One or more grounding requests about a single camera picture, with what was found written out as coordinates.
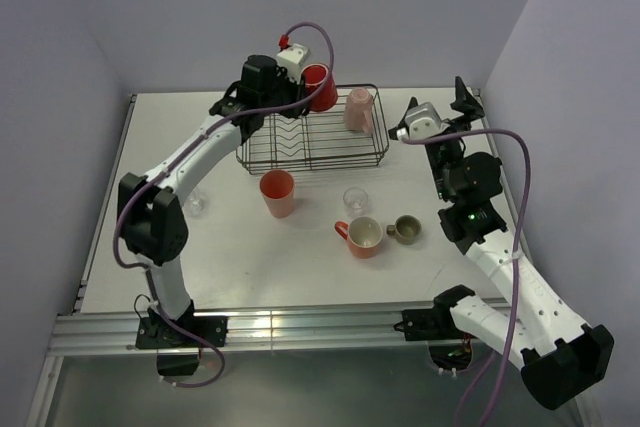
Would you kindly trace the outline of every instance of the white wall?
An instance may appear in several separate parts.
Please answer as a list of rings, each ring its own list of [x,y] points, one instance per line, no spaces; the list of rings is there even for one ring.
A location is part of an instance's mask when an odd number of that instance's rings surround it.
[[[126,98],[69,0],[0,11],[0,423],[13,427],[73,305]]]
[[[616,345],[594,388],[606,425],[640,424],[640,0],[529,0],[491,74],[492,124],[531,147],[526,234],[540,270]],[[501,143],[522,188],[518,148]]]
[[[74,0],[134,92],[224,88],[251,53],[315,20],[338,52],[338,82],[482,85],[526,0]],[[311,46],[326,59],[313,34]]]

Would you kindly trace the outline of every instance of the wire dish rack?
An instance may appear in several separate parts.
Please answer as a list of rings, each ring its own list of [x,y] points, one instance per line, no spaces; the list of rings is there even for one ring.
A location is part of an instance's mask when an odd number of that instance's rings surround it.
[[[373,133],[352,132],[344,126],[344,108],[351,89],[365,88],[373,95]],[[338,102],[326,112],[287,119],[265,118],[264,126],[236,151],[251,174],[272,169],[305,170],[375,167],[389,150],[389,136],[380,92],[373,84],[338,86]]]

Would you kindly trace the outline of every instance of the tabletop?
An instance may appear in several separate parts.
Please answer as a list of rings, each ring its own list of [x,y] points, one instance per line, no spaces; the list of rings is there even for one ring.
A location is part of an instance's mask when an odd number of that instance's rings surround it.
[[[452,88],[380,89],[380,96],[388,127],[397,124],[412,96],[433,103],[442,118],[458,115],[449,106]],[[162,162],[221,97],[222,92],[137,96],[88,261],[83,313],[130,312],[135,296],[148,292],[140,269],[123,270],[113,259],[118,180]],[[474,122],[473,128],[482,128],[482,123]],[[486,136],[465,140],[468,153],[490,152]],[[457,284],[484,298],[500,297],[444,236],[437,212],[450,204],[438,199],[423,147],[391,141],[378,167],[293,176],[296,210],[285,219],[269,215],[259,176],[250,175],[233,154],[199,184],[205,207],[199,217],[187,217],[189,241],[182,252],[185,283],[197,309],[430,301]],[[417,217],[423,226],[420,239],[406,246],[386,237],[375,257],[354,258],[334,231],[336,221],[348,221],[342,196],[350,187],[368,193],[367,215],[383,228],[401,215]],[[506,196],[495,197],[493,204],[513,228]],[[134,260],[123,242],[121,250],[125,260]]]

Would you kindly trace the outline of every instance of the red connector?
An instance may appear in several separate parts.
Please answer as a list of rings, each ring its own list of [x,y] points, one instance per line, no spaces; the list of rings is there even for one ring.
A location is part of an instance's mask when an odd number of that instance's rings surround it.
[[[282,37],[280,37],[280,42],[278,42],[278,46],[280,47],[280,50],[284,50],[286,48],[289,47],[289,36],[288,35],[283,35]]]

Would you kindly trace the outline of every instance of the olive green mug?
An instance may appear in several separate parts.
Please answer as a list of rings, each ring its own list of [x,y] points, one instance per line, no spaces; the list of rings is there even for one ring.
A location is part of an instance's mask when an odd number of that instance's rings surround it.
[[[387,226],[387,234],[405,245],[413,244],[420,236],[421,231],[420,221],[411,215],[398,217],[395,224]]]

